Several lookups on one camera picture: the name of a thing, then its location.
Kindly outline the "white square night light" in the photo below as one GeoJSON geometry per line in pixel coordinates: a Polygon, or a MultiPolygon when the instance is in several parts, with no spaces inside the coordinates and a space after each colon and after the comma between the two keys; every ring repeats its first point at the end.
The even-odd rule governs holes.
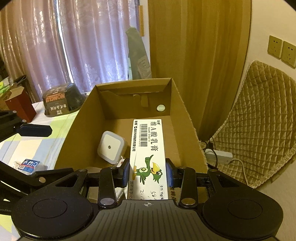
{"type": "Polygon", "coordinates": [[[127,142],[123,137],[111,131],[105,131],[100,139],[97,154],[108,163],[117,165],[125,154],[126,148],[127,142]]]}

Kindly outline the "white ointment box green bird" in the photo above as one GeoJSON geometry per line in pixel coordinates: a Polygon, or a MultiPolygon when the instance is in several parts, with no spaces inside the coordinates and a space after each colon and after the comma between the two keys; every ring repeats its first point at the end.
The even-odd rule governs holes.
{"type": "Polygon", "coordinates": [[[162,120],[134,120],[130,148],[128,199],[168,199],[162,120]]]}

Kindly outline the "blue label clear plastic case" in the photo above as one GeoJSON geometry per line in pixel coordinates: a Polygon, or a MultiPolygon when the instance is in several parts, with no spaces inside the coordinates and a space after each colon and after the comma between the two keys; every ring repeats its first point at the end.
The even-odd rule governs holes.
{"type": "Polygon", "coordinates": [[[35,172],[39,168],[40,162],[31,160],[31,159],[25,159],[19,166],[18,171],[21,171],[25,173],[26,175],[30,175],[33,172],[35,172]]]}

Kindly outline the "dark red paper box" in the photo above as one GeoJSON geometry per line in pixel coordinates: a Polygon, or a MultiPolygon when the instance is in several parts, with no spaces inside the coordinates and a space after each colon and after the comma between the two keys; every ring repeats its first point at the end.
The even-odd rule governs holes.
{"type": "Polygon", "coordinates": [[[36,111],[24,87],[19,86],[10,90],[10,97],[5,101],[11,111],[16,111],[18,117],[30,123],[36,116],[36,111]]]}

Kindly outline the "white power strip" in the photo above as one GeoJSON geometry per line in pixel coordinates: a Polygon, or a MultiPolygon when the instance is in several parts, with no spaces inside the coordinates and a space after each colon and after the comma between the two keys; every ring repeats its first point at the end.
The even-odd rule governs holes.
{"type": "Polygon", "coordinates": [[[214,166],[215,164],[229,164],[233,160],[233,154],[219,150],[206,149],[205,157],[207,163],[214,166]]]}

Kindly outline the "stacked cardboard boxes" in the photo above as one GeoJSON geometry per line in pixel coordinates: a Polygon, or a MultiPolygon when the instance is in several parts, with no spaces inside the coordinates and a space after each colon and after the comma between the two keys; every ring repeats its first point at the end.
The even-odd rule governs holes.
{"type": "Polygon", "coordinates": [[[1,81],[1,110],[8,110],[9,108],[6,105],[6,100],[10,98],[11,90],[22,85],[22,81],[26,80],[27,76],[23,75],[15,80],[12,80],[10,77],[4,78],[1,81]]]}

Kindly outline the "black Hongli noodle bowl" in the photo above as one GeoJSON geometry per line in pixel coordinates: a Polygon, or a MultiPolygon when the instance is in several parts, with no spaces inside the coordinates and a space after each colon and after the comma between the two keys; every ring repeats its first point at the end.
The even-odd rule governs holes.
{"type": "Polygon", "coordinates": [[[45,116],[55,117],[78,111],[87,96],[74,83],[55,86],[43,93],[45,116]]]}

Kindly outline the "open cardboard box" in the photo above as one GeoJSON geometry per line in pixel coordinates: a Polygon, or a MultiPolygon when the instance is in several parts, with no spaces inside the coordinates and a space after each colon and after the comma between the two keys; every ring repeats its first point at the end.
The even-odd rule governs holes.
{"type": "Polygon", "coordinates": [[[165,160],[206,173],[208,168],[196,130],[170,78],[97,85],[83,103],[60,150],[55,168],[105,168],[99,155],[104,132],[127,145],[128,198],[167,199],[165,160]]]}

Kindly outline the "quilted tan chair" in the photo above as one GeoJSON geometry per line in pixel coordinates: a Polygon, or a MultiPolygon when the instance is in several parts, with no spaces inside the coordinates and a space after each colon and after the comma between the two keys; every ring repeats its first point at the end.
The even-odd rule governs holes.
{"type": "Polygon", "coordinates": [[[231,164],[218,169],[257,188],[295,158],[295,80],[283,71],[254,61],[214,146],[230,152],[231,164]]]}

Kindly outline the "purple curtains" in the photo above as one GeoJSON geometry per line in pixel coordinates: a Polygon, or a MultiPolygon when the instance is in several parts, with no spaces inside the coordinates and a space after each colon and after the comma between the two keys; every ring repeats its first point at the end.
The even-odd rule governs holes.
{"type": "Polygon", "coordinates": [[[128,79],[126,31],[138,1],[1,1],[1,59],[11,80],[25,75],[33,101],[57,85],[82,92],[128,79]]]}

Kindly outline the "green white paper bag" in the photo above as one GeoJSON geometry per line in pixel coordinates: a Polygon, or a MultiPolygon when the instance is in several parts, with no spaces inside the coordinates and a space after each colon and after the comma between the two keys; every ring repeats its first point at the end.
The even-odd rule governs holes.
{"type": "Polygon", "coordinates": [[[125,33],[127,35],[128,57],[130,59],[132,78],[151,79],[151,66],[138,30],[134,27],[129,27],[125,33]]]}

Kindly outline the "wooden door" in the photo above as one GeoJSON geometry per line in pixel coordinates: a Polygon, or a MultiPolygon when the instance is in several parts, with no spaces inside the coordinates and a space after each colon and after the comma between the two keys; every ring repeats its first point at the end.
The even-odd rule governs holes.
{"type": "Polygon", "coordinates": [[[154,78],[172,78],[200,140],[226,120],[241,81],[251,1],[149,1],[154,78]]]}

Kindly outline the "double wall socket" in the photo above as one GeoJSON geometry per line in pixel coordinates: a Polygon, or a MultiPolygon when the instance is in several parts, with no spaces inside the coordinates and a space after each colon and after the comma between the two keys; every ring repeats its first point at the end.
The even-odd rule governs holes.
{"type": "Polygon", "coordinates": [[[267,47],[268,54],[280,59],[292,68],[295,68],[295,51],[295,45],[272,35],[269,36],[267,47]]]}

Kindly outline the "wooden wall strip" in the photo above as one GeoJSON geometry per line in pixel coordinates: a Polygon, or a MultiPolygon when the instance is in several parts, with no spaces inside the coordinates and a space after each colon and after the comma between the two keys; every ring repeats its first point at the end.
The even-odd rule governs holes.
{"type": "Polygon", "coordinates": [[[144,10],[143,6],[138,6],[138,19],[139,19],[139,34],[144,37],[144,10]]]}

